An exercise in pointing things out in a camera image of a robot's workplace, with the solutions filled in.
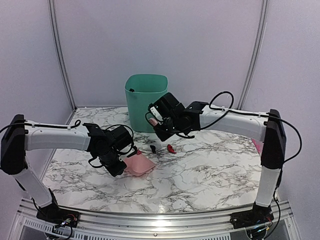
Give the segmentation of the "pink plastic dustpan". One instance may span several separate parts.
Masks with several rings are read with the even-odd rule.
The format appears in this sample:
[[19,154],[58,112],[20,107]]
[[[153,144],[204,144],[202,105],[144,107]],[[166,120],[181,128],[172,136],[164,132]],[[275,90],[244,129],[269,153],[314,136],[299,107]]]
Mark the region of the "pink plastic dustpan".
[[128,155],[124,159],[124,163],[126,164],[124,171],[136,177],[148,173],[156,166],[156,164],[148,159],[140,150]]

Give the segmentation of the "pink plastic hand brush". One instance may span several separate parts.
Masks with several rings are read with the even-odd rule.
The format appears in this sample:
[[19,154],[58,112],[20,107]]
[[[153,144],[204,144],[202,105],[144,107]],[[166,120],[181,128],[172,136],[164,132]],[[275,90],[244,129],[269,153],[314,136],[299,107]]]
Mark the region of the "pink plastic hand brush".
[[158,124],[158,121],[155,120],[154,118],[150,118],[148,121],[152,126],[156,126]]

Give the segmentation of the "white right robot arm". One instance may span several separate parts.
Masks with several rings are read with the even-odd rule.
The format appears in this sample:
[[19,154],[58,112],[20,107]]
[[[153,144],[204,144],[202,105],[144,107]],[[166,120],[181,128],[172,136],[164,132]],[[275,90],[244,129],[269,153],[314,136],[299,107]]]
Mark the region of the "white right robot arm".
[[258,224],[271,210],[271,202],[282,179],[287,137],[284,125],[293,125],[281,119],[280,113],[271,109],[269,112],[250,112],[231,107],[216,106],[212,102],[194,101],[185,107],[171,93],[166,93],[148,106],[145,119],[152,126],[157,137],[165,142],[176,135],[191,139],[192,132],[214,131],[217,140],[212,149],[220,146],[226,148],[233,144],[247,144],[253,150],[253,142],[262,143],[260,153],[260,180],[249,184],[249,173],[231,174],[229,169],[237,163],[220,163],[216,166],[218,173],[214,177],[212,209],[236,206],[235,200],[242,200],[253,191],[256,197],[253,209],[247,219]]

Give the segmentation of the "tiny black paper scrap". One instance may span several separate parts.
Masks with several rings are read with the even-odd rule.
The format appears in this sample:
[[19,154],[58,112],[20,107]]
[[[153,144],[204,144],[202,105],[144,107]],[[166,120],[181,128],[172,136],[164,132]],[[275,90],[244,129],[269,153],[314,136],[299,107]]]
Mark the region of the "tiny black paper scrap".
[[156,153],[156,147],[154,145],[150,145],[151,151],[155,154]]

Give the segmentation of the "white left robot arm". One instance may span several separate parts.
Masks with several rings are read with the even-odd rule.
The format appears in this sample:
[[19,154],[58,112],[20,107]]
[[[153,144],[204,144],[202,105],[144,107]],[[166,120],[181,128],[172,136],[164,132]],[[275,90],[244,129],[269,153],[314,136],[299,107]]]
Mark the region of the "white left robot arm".
[[123,158],[134,151],[134,132],[124,124],[102,128],[95,123],[49,124],[17,114],[0,129],[0,169],[12,176],[53,223],[63,219],[54,193],[40,178],[41,170],[57,150],[77,150],[90,155],[88,163],[119,176],[126,168]]

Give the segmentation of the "red paper scrap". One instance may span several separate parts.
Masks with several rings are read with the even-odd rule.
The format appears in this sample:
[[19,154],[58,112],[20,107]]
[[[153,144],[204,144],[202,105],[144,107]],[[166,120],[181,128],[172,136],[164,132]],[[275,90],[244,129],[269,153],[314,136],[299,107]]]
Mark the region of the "red paper scrap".
[[173,146],[168,144],[167,145],[167,150],[169,153],[172,153],[172,154],[176,154],[177,152],[174,150]]

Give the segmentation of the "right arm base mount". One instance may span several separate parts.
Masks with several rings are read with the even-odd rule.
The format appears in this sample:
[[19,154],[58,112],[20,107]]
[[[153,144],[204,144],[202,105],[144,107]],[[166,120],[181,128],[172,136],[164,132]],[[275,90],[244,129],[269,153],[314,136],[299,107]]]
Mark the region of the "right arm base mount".
[[229,222],[233,225],[234,229],[240,229],[270,223],[273,220],[274,215],[272,211],[261,213],[254,212],[253,210],[246,210],[232,213]]

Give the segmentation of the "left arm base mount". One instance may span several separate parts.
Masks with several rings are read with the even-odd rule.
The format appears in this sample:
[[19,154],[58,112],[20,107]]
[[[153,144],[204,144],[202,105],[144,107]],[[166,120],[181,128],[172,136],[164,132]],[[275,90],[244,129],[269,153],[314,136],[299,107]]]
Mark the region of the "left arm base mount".
[[80,213],[78,211],[60,209],[59,211],[45,212],[38,210],[36,217],[40,220],[50,222],[56,225],[60,225],[62,222],[70,219],[70,223],[67,225],[72,228],[76,228],[78,225]]

